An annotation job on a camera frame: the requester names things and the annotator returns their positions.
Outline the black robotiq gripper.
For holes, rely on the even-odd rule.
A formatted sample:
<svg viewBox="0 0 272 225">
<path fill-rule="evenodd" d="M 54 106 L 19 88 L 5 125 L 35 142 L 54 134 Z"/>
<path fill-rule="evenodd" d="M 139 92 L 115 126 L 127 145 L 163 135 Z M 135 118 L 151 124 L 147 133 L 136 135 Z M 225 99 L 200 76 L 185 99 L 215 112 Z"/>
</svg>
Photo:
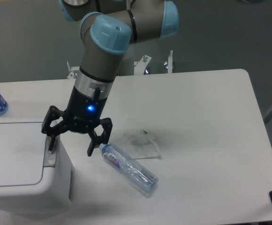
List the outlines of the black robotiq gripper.
<svg viewBox="0 0 272 225">
<path fill-rule="evenodd" d="M 95 148 L 109 142 L 113 128 L 112 120 L 111 118 L 100 119 L 107 99 L 100 97 L 102 94 L 100 87 L 96 86 L 93 91 L 93 97 L 89 97 L 74 87 L 65 111 L 59 110 L 54 105 L 49 107 L 41 128 L 41 132 L 51 138 L 48 150 L 53 150 L 56 137 L 67 131 L 89 134 L 91 139 L 87 149 L 89 157 Z M 51 123 L 59 118 L 63 120 L 51 127 Z M 103 128 L 101 135 L 95 132 L 98 126 Z"/>
</svg>

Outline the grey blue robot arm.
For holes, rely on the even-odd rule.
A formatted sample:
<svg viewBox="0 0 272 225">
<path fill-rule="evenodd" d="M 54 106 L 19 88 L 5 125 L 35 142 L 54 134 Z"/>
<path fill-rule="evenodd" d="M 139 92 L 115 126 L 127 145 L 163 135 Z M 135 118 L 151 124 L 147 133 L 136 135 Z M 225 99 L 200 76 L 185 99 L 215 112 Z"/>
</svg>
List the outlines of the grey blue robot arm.
<svg viewBox="0 0 272 225">
<path fill-rule="evenodd" d="M 80 22 L 85 52 L 67 108 L 50 106 L 41 131 L 49 150 L 62 133 L 88 134 L 90 156 L 109 141 L 112 121 L 101 114 L 128 47 L 175 34 L 179 13 L 168 0 L 61 0 L 59 5 L 66 19 Z"/>
</svg>

